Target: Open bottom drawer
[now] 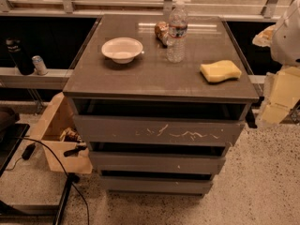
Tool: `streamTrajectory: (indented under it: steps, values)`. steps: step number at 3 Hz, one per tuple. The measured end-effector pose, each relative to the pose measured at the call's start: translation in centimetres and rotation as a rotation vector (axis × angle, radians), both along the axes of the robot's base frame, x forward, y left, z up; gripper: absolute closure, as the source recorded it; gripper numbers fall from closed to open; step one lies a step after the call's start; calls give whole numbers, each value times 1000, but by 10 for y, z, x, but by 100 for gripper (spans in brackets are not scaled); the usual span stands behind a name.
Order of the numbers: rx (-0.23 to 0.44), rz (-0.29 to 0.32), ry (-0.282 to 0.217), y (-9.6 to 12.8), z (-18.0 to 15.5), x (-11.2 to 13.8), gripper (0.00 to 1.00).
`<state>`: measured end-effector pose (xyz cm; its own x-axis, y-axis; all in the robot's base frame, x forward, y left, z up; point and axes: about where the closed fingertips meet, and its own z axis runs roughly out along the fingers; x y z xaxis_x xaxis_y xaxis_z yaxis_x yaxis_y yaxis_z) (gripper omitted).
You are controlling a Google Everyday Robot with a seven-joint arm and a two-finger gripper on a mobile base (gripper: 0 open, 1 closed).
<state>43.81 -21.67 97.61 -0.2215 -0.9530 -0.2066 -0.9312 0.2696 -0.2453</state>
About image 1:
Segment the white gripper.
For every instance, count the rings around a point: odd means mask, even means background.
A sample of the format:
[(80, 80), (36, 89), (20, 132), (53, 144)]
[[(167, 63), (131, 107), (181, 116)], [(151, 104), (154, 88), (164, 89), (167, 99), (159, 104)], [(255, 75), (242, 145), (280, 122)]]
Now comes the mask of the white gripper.
[[(270, 47), (274, 29), (274, 25), (266, 27), (252, 39), (252, 43)], [(267, 73), (263, 96), (255, 122), (259, 128), (270, 128), (281, 123), (300, 100), (300, 68), (284, 67), (276, 74)]]

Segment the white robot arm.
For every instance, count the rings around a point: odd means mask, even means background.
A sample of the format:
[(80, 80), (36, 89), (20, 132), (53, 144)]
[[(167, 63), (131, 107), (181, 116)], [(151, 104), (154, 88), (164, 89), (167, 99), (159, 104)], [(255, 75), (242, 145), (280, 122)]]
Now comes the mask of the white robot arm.
[(252, 39), (269, 47), (271, 58), (281, 64), (264, 79), (263, 96), (256, 124), (268, 128), (281, 123), (300, 100), (300, 0), (294, 0), (284, 14)]

